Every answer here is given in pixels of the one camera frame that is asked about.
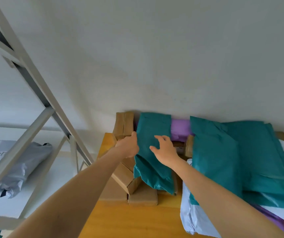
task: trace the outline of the person's left arm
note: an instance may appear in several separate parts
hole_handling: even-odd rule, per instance
[[[8,238],[77,238],[116,167],[138,151],[133,132],[57,190]]]

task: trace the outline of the hand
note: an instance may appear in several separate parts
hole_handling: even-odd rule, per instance
[[[135,156],[139,152],[137,145],[136,132],[132,132],[131,136],[127,136],[124,139],[118,140],[116,147],[123,152],[125,158]]]
[[[155,135],[154,137],[160,142],[160,149],[157,149],[154,146],[150,146],[150,150],[155,154],[158,161],[172,168],[175,161],[180,159],[180,157],[177,155],[172,141],[166,135]]]

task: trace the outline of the person's left hand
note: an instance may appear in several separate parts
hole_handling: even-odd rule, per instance
[[[139,152],[136,132],[132,132],[131,136],[127,136],[122,140],[118,140],[116,147],[124,153],[124,156],[126,158],[135,156]]]

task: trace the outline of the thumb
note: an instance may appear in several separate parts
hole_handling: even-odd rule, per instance
[[[156,153],[158,152],[158,149],[155,148],[154,146],[150,146],[150,150],[156,155]]]

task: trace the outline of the forearm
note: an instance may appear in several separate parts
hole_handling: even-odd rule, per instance
[[[119,148],[109,150],[49,197],[9,238],[78,237],[124,157]]]
[[[284,232],[263,214],[186,161],[176,159],[171,168],[185,182],[222,237],[284,237]]]

